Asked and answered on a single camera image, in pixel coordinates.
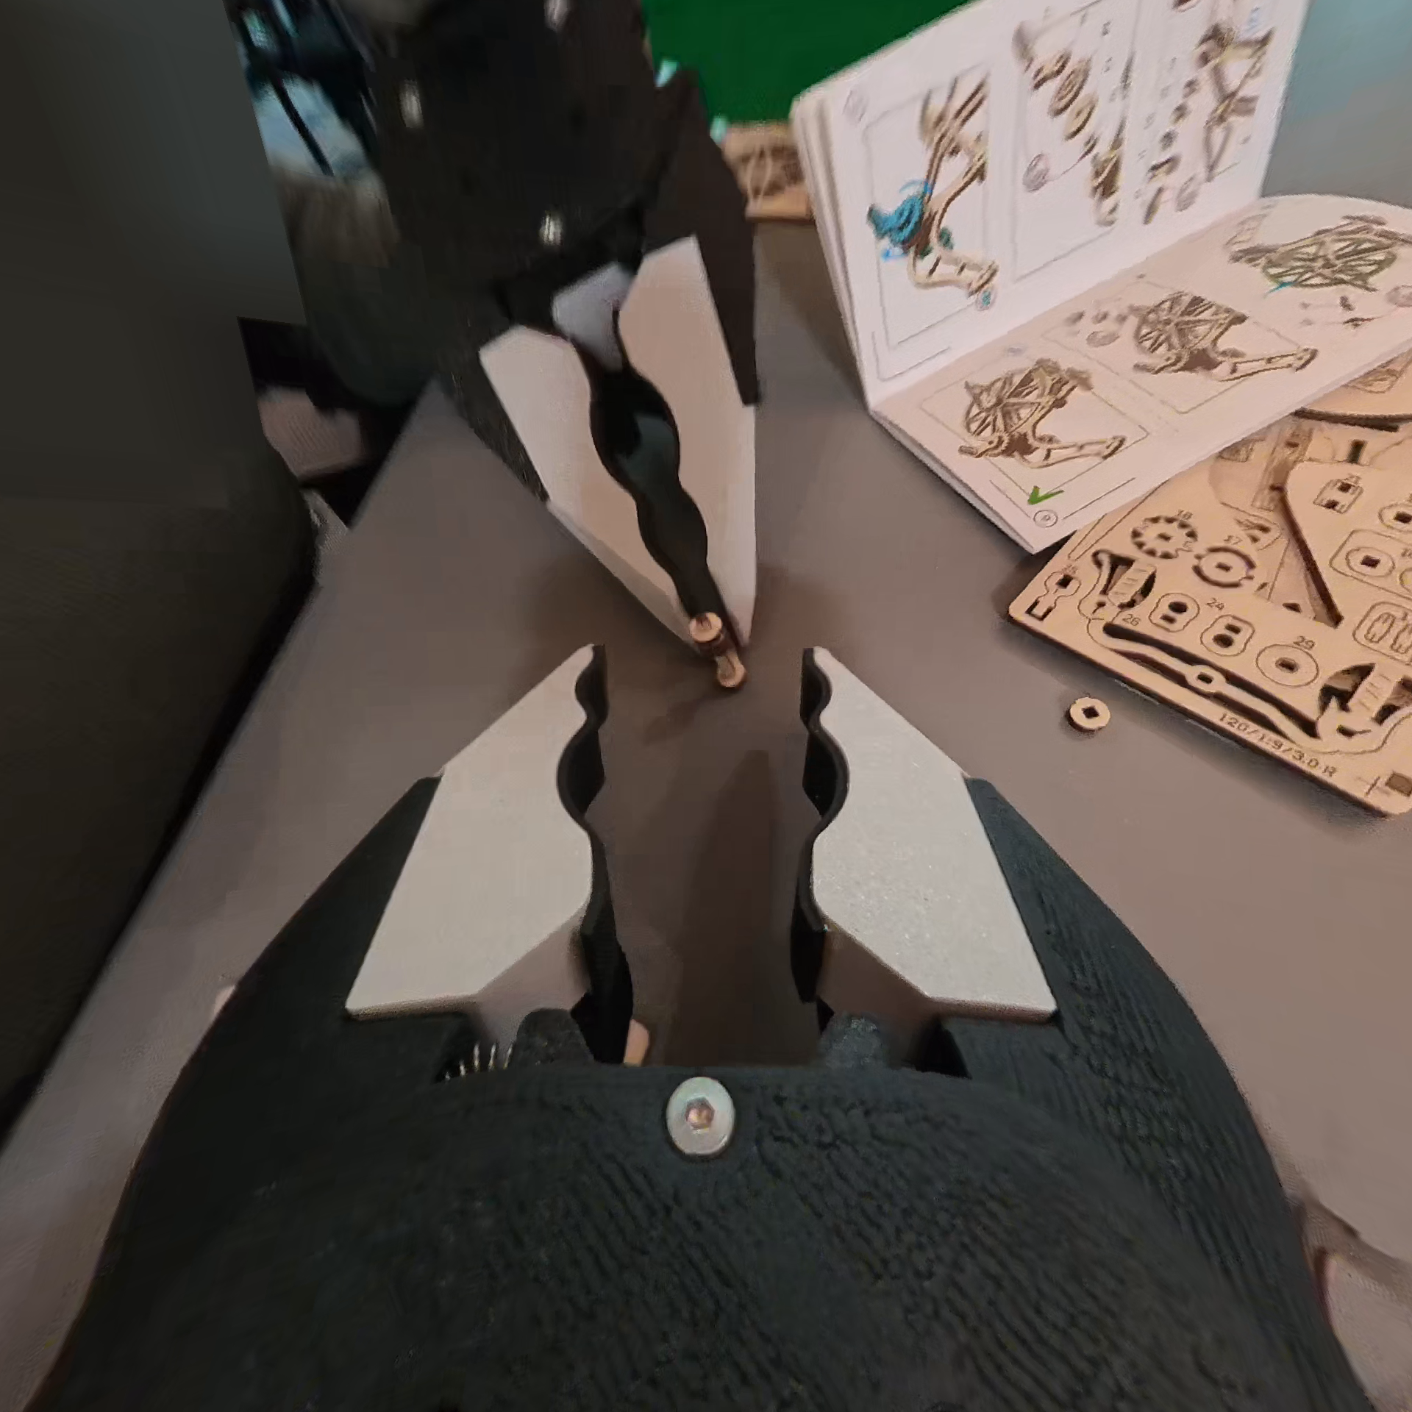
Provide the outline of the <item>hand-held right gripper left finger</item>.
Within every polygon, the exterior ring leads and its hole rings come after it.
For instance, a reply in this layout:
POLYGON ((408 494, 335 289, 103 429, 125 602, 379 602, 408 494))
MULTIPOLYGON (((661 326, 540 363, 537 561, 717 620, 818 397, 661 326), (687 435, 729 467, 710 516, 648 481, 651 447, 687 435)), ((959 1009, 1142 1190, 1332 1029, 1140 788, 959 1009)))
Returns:
POLYGON ((589 820, 606 782, 608 652, 586 645, 434 778, 347 995, 354 1019, 451 1014, 471 1059, 508 1062, 532 1012, 567 1012, 592 1056, 641 1066, 648 1029, 589 820))

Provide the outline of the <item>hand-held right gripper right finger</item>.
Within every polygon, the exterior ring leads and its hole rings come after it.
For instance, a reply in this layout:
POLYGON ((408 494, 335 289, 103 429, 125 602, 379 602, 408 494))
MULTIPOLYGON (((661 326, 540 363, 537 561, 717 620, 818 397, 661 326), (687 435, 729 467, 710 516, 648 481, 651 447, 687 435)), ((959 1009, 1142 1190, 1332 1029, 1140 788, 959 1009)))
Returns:
POLYGON ((826 647, 801 671, 806 839, 791 973, 818 1012, 895 1037, 942 1019, 1045 1024, 1058 1002, 974 780, 826 647))

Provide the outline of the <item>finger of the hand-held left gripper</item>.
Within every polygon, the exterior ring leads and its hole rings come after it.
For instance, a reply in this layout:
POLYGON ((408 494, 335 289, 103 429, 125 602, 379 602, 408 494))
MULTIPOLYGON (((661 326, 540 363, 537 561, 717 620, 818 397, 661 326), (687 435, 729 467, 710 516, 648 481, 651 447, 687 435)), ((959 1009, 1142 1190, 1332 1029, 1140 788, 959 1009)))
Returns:
POLYGON ((559 333, 517 324, 482 350, 500 398, 544 486, 552 514, 680 642, 687 612, 666 566, 648 548, 641 506, 601 454, 594 429, 599 363, 559 333))
POLYGON ((759 588, 756 407, 735 377, 700 242, 559 291, 584 366, 555 516, 698 651, 745 651, 759 588))

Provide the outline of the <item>small wooden axle part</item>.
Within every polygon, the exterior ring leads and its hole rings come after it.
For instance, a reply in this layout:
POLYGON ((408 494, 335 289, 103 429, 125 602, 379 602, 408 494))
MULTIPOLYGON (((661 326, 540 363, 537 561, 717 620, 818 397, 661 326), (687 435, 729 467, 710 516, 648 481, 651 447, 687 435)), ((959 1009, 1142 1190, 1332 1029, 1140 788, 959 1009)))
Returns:
POLYGON ((697 656, 712 664, 719 686, 725 691, 740 689, 749 671, 730 620, 717 612, 702 612, 690 619, 688 630, 697 656))

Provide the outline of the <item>round-pattern wooden parts sheet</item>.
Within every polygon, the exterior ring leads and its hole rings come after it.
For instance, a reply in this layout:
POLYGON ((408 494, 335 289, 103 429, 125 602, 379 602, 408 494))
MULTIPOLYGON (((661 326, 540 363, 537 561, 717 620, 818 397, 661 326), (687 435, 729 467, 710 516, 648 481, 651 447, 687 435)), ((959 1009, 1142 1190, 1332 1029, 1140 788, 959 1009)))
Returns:
POLYGON ((787 121, 735 123, 720 136, 754 224, 811 224, 814 210, 787 121))

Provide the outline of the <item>wooden model parts sheet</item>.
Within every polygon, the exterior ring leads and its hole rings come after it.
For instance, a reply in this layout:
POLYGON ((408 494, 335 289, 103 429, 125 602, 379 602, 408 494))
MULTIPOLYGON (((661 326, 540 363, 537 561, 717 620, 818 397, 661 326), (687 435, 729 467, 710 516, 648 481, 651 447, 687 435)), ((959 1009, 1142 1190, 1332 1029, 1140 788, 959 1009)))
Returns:
POLYGON ((1011 620, 1384 817, 1411 809, 1409 355, 1070 538, 1011 620))

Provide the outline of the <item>green plastic bin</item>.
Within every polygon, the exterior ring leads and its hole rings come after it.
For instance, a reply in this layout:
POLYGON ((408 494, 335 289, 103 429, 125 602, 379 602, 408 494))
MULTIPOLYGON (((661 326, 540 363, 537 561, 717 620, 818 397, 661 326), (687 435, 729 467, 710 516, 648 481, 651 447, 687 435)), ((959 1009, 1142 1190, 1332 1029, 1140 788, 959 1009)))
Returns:
POLYGON ((655 61, 692 71, 732 126, 782 121, 793 101, 962 2, 645 2, 655 61))

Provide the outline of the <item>open instruction booklet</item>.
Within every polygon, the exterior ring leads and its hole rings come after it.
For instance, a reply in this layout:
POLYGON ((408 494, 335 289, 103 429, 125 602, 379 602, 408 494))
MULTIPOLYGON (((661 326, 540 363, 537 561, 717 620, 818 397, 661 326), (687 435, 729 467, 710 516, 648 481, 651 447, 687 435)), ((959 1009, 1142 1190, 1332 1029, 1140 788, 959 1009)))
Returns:
POLYGON ((967 3, 791 123, 872 415, 1036 553, 1409 350, 1409 210, 1265 197, 1309 3, 967 3))

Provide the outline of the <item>person's dark olive jacket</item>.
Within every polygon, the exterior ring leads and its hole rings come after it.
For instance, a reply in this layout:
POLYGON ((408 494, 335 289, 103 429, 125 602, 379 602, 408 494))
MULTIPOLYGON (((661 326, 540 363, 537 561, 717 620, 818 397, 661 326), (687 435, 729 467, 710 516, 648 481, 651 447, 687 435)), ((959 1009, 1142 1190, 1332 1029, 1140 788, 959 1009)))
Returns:
POLYGON ((171 323, 4 298, 2 1125, 313 585, 255 393, 171 323))

